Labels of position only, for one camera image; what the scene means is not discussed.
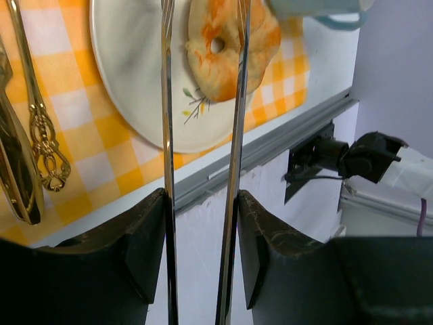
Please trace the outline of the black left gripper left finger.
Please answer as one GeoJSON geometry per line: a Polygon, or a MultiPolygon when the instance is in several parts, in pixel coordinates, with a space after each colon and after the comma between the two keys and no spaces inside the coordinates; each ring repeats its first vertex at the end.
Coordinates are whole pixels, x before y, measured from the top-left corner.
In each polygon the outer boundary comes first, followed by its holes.
{"type": "Polygon", "coordinates": [[[55,247],[1,241],[2,324],[144,324],[164,244],[164,190],[55,247]]]}

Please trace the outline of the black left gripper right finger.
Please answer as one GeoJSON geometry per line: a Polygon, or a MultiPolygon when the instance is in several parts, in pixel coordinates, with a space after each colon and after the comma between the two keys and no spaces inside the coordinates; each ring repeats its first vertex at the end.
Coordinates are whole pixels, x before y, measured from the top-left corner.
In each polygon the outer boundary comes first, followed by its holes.
{"type": "Polygon", "coordinates": [[[430,237],[299,232],[248,191],[238,233],[246,307],[255,324],[431,324],[430,237]]]}

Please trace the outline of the round twisted bread roll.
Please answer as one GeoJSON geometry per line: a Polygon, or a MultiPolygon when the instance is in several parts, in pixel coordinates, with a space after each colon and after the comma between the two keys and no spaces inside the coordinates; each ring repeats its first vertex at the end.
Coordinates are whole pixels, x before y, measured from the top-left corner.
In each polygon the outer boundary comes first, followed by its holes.
{"type": "MultiPolygon", "coordinates": [[[[240,51],[244,40],[237,22],[237,1],[192,1],[187,59],[200,91],[214,102],[236,97],[240,51]]],[[[261,84],[278,52],[281,30],[263,1],[251,2],[247,93],[261,84]]]]}

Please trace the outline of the silver metal tongs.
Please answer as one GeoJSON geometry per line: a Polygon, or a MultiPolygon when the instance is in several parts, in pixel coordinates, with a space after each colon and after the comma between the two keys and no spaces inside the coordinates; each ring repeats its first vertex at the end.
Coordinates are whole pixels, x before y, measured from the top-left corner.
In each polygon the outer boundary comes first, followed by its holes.
{"type": "MultiPolygon", "coordinates": [[[[164,153],[164,203],[166,224],[165,239],[168,284],[168,322],[169,324],[178,324],[179,308],[177,295],[175,183],[170,48],[175,3],[174,1],[162,1],[161,8],[162,148],[164,153]]],[[[238,1],[237,25],[242,46],[238,64],[237,92],[235,98],[233,135],[231,140],[231,155],[229,163],[229,179],[225,204],[225,220],[219,270],[219,287],[216,304],[215,322],[218,325],[231,323],[233,270],[235,261],[237,216],[239,211],[238,195],[240,190],[240,171],[242,164],[244,119],[247,98],[250,16],[251,2],[238,1]]]]}

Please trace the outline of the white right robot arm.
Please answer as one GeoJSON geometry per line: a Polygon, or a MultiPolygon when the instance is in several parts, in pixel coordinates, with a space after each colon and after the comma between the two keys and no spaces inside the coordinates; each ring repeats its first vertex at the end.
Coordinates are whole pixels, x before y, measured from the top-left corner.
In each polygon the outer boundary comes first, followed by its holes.
{"type": "Polygon", "coordinates": [[[335,171],[344,179],[359,176],[423,198],[432,195],[432,159],[405,141],[377,131],[352,145],[319,137],[313,142],[309,165],[335,171]]]}

